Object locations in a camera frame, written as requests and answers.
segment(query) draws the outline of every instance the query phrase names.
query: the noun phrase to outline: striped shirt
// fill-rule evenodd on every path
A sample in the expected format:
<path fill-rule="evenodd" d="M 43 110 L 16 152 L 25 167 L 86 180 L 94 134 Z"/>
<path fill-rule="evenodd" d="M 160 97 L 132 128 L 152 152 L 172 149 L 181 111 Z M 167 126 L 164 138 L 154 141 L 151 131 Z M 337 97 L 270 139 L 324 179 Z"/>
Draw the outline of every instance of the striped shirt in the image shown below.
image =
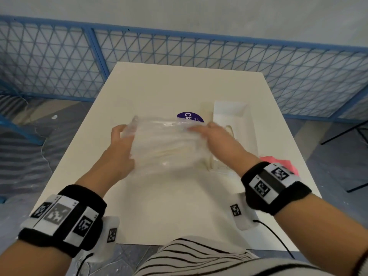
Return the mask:
<path fill-rule="evenodd" d="M 331 275 L 305 262 L 278 258 L 261 259 L 240 247 L 189 236 L 176 239 L 160 248 L 136 271 L 135 276 L 210 274 Z M 368 275 L 368 268 L 362 265 L 358 274 Z"/>

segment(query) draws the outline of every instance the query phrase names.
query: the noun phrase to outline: plastic sheet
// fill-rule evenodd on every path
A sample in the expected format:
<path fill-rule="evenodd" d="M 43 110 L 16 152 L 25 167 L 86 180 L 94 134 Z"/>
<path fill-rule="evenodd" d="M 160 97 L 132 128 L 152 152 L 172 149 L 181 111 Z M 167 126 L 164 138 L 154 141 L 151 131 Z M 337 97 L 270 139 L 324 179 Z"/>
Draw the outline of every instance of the plastic sheet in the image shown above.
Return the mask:
<path fill-rule="evenodd" d="M 147 175 L 194 166 L 211 154 L 200 134 L 187 129 L 202 122 L 135 116 L 121 136 L 134 135 L 131 176 Z"/>

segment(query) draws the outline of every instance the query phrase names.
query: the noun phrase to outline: purple sticker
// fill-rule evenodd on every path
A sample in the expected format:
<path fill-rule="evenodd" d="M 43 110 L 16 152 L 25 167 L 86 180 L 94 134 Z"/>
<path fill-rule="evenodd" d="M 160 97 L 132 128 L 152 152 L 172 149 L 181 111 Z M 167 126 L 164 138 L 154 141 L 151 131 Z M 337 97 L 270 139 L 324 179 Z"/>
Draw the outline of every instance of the purple sticker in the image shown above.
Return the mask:
<path fill-rule="evenodd" d="M 191 120 L 194 120 L 194 121 L 200 121 L 200 122 L 204 123 L 202 117 L 200 117 L 198 114 L 193 113 L 193 112 L 182 112 L 182 113 L 179 113 L 177 115 L 177 117 L 191 119 Z"/>

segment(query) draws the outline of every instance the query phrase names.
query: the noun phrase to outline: blue fence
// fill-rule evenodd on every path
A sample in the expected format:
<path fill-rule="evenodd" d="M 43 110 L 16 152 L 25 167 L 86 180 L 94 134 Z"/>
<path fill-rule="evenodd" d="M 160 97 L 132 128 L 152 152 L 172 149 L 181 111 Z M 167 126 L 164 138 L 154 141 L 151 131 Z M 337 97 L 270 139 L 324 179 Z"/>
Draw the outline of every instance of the blue fence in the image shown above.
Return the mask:
<path fill-rule="evenodd" d="M 368 118 L 368 48 L 0 16 L 0 79 L 22 95 L 92 101 L 117 61 L 262 72 L 287 117 Z"/>

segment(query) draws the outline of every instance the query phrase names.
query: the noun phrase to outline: black cable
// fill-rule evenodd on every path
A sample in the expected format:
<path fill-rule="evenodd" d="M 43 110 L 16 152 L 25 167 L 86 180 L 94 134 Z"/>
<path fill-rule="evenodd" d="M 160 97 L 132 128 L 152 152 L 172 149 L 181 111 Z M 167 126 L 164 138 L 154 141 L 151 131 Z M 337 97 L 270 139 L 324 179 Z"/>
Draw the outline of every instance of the black cable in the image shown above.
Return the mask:
<path fill-rule="evenodd" d="M 90 253 L 90 254 L 86 255 L 86 257 L 84 258 L 84 260 L 82 260 L 82 262 L 81 262 L 81 264 L 80 264 L 80 266 L 79 266 L 79 268 L 78 268 L 78 270 L 76 272 L 76 276 L 79 275 L 79 272 L 81 271 L 82 266 L 83 266 L 84 262 L 86 261 L 86 259 L 88 259 L 91 256 L 93 256 L 93 253 Z"/>
<path fill-rule="evenodd" d="M 289 255 L 295 260 L 294 256 L 292 255 L 292 252 L 289 251 L 289 249 L 286 247 L 286 245 L 282 242 L 282 240 L 277 236 L 277 234 L 271 230 L 271 228 L 269 226 L 267 226 L 264 222 L 261 222 L 260 220 L 253 220 L 253 222 L 255 223 L 260 223 L 262 225 L 264 225 L 266 228 L 268 228 L 270 230 L 270 232 L 272 232 L 274 234 L 274 236 L 277 237 L 277 239 L 281 242 L 281 244 L 285 247 L 285 249 L 287 250 L 287 252 L 289 253 Z"/>

